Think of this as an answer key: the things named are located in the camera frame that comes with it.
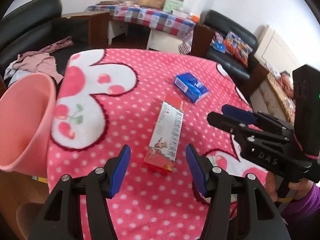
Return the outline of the purple sleeve forearm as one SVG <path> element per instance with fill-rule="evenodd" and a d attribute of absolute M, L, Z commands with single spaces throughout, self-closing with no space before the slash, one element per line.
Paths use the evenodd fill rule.
<path fill-rule="evenodd" d="M 291 201 L 281 213 L 287 223 L 304 220 L 319 210 L 319 187 L 314 184 L 300 200 Z"/>

